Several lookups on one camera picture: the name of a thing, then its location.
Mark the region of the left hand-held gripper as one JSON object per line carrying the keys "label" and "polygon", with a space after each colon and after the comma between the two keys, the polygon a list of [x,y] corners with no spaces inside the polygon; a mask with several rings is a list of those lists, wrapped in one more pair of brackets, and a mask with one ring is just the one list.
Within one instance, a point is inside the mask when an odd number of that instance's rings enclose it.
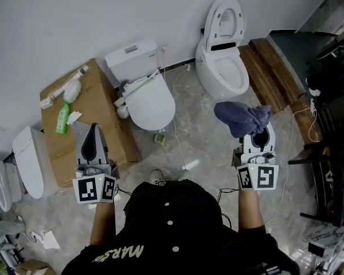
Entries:
{"label": "left hand-held gripper", "polygon": [[108,163],[108,147],[102,129],[96,123],[75,123],[76,177],[72,180],[79,204],[113,203],[118,165]]}

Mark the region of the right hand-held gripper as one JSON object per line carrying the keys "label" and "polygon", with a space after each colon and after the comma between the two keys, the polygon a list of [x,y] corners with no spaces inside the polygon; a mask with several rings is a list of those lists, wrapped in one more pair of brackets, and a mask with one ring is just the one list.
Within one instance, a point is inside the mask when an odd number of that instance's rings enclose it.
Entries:
{"label": "right hand-held gripper", "polygon": [[243,146],[235,149],[232,157],[240,190],[268,191],[276,188],[279,166],[276,164],[275,143],[271,122],[259,134],[260,145],[251,135],[243,137]]}

